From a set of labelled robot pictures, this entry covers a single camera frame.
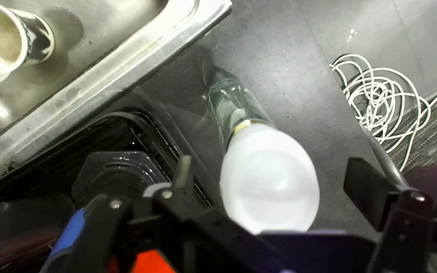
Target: dark countertop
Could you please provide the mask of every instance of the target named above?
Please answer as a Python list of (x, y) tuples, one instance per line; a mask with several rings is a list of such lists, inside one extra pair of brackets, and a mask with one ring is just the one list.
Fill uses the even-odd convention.
[(375, 238), (342, 186), (349, 157), (378, 166), (377, 161), (298, 2), (245, 2), (235, 1), (232, 14), (208, 36), (115, 105), (133, 105), (143, 96), (162, 103), (172, 126), (208, 168), (218, 193), (223, 152), (202, 79), (203, 67), (213, 62), (239, 76), (277, 128), (296, 138), (310, 155), (321, 189), (312, 228)]

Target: paper cup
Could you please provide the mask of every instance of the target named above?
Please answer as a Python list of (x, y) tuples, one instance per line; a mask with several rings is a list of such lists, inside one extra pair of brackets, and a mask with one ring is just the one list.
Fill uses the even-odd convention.
[(52, 30), (42, 18), (0, 5), (0, 82), (18, 67), (45, 61), (54, 48)]

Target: white cable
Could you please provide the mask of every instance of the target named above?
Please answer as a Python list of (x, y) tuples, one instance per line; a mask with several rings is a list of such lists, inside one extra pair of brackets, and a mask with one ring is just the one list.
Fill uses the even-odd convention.
[[(342, 66), (353, 67), (358, 76), (347, 80), (345, 72), (341, 69)], [(358, 54), (343, 55), (330, 64), (330, 67), (343, 81), (343, 86), (345, 86), (343, 94), (348, 104), (354, 109), (355, 117), (360, 125), (371, 131), (380, 143), (395, 140), (393, 145), (386, 150), (387, 153), (392, 152), (407, 136), (410, 136), (404, 161), (399, 168), (402, 171), (409, 159), (416, 133), (426, 126), (431, 117), (431, 107), (437, 102), (437, 95), (431, 102), (427, 102), (419, 96), (414, 83), (404, 74), (386, 67), (372, 68), (369, 61)], [(401, 77), (409, 85), (410, 92), (405, 92), (399, 83), (390, 78), (375, 75), (378, 71)], [(365, 109), (359, 109), (356, 105), (358, 97), (364, 97), (367, 101)], [(412, 121), (411, 126), (405, 132), (397, 132), (404, 117), (407, 97), (412, 97), (416, 101), (417, 118)], [(393, 125), (391, 122), (396, 116), (398, 118)]]

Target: clear plastic bottle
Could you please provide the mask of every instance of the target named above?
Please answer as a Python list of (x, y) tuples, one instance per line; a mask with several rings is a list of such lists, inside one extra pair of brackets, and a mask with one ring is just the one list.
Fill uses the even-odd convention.
[(306, 231), (319, 208), (319, 185), (305, 149), (278, 131), (239, 79), (218, 71), (208, 99), (227, 151), (220, 189), (229, 217), (253, 234)]

